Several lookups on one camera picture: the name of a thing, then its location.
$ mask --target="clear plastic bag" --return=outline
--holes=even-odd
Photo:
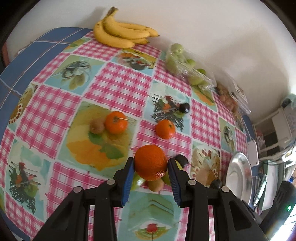
[[[219,95],[221,102],[233,112],[239,107],[238,111],[243,115],[251,114],[248,107],[247,97],[234,79],[218,67],[212,66],[212,69],[214,71],[215,79],[217,80],[216,92]]]
[[[171,74],[203,90],[217,86],[212,71],[197,55],[187,51],[180,44],[170,45],[166,53],[165,66]]]

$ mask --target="metal tray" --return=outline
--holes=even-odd
[[[248,158],[243,153],[235,153],[230,160],[225,185],[237,198],[247,204],[250,203],[253,186],[252,170]]]

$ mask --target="pink checkered tablecloth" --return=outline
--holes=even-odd
[[[216,93],[209,91],[212,104],[205,103],[202,93],[166,71],[161,55],[149,45],[111,48],[89,32],[83,44],[61,52],[33,78],[15,110],[17,120],[7,125],[0,145],[0,207],[3,202],[8,218],[30,238],[74,187],[100,185],[141,146],[156,144],[168,158],[186,156],[185,170],[191,178],[194,172],[198,174],[196,153],[215,154],[213,163],[218,160],[222,179],[233,153],[247,152],[245,132],[237,128]],[[170,101],[188,102],[190,112],[159,114]],[[115,110],[129,119],[126,132],[91,138],[90,121]],[[155,133],[156,123],[165,118],[176,126],[169,140]],[[224,128],[232,132],[235,150],[225,142]],[[153,216],[155,207],[162,216]],[[144,183],[131,192],[124,208],[114,209],[117,235],[123,241],[141,240],[145,227],[155,223],[164,230],[160,236],[165,240],[182,241],[188,212],[177,207],[170,186],[153,193]],[[211,241],[215,235],[211,206],[209,217]],[[93,223],[91,207],[89,241],[93,240]]]

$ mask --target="mandarin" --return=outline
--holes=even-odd
[[[163,150],[157,145],[140,147],[134,157],[135,171],[146,181],[155,181],[167,171],[168,161]]]
[[[170,139],[175,134],[176,128],[170,120],[161,120],[156,125],[156,134],[162,139]]]
[[[113,135],[122,134],[128,126],[128,121],[123,119],[126,119],[126,116],[122,112],[111,112],[105,119],[106,130]]]

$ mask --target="bunch of bananas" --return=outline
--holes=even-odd
[[[114,19],[117,8],[112,7],[107,15],[94,26],[97,41],[116,48],[132,48],[135,44],[147,44],[147,37],[158,37],[156,30],[138,24],[119,23]]]

